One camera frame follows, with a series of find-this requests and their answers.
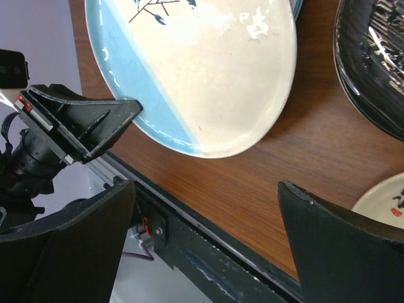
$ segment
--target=red label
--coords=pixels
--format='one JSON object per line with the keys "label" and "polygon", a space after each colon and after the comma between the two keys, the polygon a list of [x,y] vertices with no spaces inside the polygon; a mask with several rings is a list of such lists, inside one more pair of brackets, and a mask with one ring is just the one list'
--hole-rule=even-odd
{"label": "red label", "polygon": [[24,104],[25,111],[30,112],[32,110],[31,104],[29,104],[28,101],[26,101],[21,95],[18,95],[17,97],[15,97],[15,99],[21,101],[22,104]]}
{"label": "red label", "polygon": [[398,210],[398,209],[396,209],[396,208],[392,208],[391,209],[391,212],[394,214],[394,216],[396,216],[396,217],[401,217],[402,215],[403,215],[403,213],[400,211],[400,210]]}

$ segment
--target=black ceramic plate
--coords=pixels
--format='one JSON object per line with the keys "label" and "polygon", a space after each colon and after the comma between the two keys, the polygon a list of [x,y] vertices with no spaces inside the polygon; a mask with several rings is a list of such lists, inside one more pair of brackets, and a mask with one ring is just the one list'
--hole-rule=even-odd
{"label": "black ceramic plate", "polygon": [[404,141],[404,0],[342,0],[334,40],[336,68],[352,103]]}
{"label": "black ceramic plate", "polygon": [[373,123],[373,125],[377,126],[380,130],[384,131],[385,133],[389,134],[390,136],[404,141],[404,135],[397,129],[395,129],[392,125],[390,125],[385,119],[382,119],[380,115],[375,112],[375,110],[369,106],[369,104],[360,96],[358,96],[347,84],[347,82],[341,77],[339,72],[338,66],[336,66],[336,70],[338,73],[338,77],[342,88],[344,89],[347,97],[355,106],[355,108],[369,121]]}

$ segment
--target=wire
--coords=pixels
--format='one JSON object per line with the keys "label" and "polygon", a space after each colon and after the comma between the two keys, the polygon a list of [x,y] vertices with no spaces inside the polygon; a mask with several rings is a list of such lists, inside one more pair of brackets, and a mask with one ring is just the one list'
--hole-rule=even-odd
{"label": "wire", "polygon": [[140,237],[138,227],[132,229],[133,237],[138,241],[139,247],[145,252],[145,254],[136,254],[135,252],[123,252],[122,257],[130,257],[136,259],[142,259],[146,261],[154,261],[154,257],[150,254],[149,250],[146,248],[143,240]]}
{"label": "wire", "polygon": [[13,151],[13,145],[10,143],[8,139],[8,132],[10,130],[11,123],[14,118],[18,115],[18,112],[13,112],[4,118],[3,123],[1,124],[1,135],[6,140],[6,150],[2,154],[0,151],[0,174],[3,172],[5,166],[8,164],[8,161],[11,158],[11,152]]}

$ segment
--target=wooden surface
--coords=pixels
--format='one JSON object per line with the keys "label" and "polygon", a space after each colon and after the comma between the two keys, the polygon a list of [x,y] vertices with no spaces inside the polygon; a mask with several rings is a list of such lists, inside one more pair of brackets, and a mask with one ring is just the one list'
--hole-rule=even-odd
{"label": "wooden surface", "polygon": [[[110,97],[88,41],[83,0],[70,3],[83,94]],[[404,144],[365,120],[337,80],[337,6],[338,0],[305,0],[292,93],[278,122],[250,150],[220,160],[192,158],[160,146],[135,125],[112,150],[295,278],[277,183],[289,179],[351,208],[371,186],[404,169]]]}

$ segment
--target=blue and white plate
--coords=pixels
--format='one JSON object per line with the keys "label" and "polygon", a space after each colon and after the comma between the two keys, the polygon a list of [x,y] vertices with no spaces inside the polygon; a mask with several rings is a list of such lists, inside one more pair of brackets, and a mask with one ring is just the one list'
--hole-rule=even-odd
{"label": "blue and white plate", "polygon": [[303,0],[290,0],[290,5],[292,6],[293,15],[297,19],[300,9],[302,8]]}
{"label": "blue and white plate", "polygon": [[86,22],[115,98],[139,100],[134,123],[173,150],[243,152],[287,101],[297,42],[286,1],[87,0]]}

